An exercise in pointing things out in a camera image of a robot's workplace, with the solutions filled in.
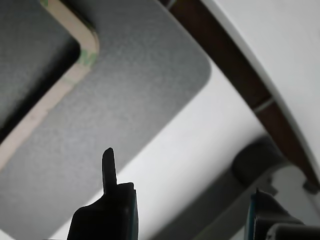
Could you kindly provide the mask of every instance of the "gray fabric surface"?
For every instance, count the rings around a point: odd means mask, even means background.
[[[1,129],[77,45],[36,0],[0,1],[0,22]]]
[[[21,46],[23,50],[12,60],[15,65],[11,68],[21,71],[25,86],[11,90],[8,82],[15,74],[9,68],[0,76],[1,95],[6,89],[15,92],[15,96],[2,95],[1,102],[3,98],[15,106],[20,92],[35,84],[71,40],[34,1],[11,2],[4,1],[10,15],[0,7],[6,25],[19,26],[20,20],[25,20],[29,24],[19,28],[32,29],[32,33],[25,33],[23,39],[29,41],[30,36],[36,42],[35,52]],[[114,148],[120,171],[196,95],[210,75],[205,56],[156,2],[69,3],[93,23],[100,39],[100,56],[93,71],[0,172],[0,229],[17,240],[50,237],[101,189],[104,150]],[[20,75],[14,81],[22,81]],[[0,108],[1,115],[11,111],[8,106]]]

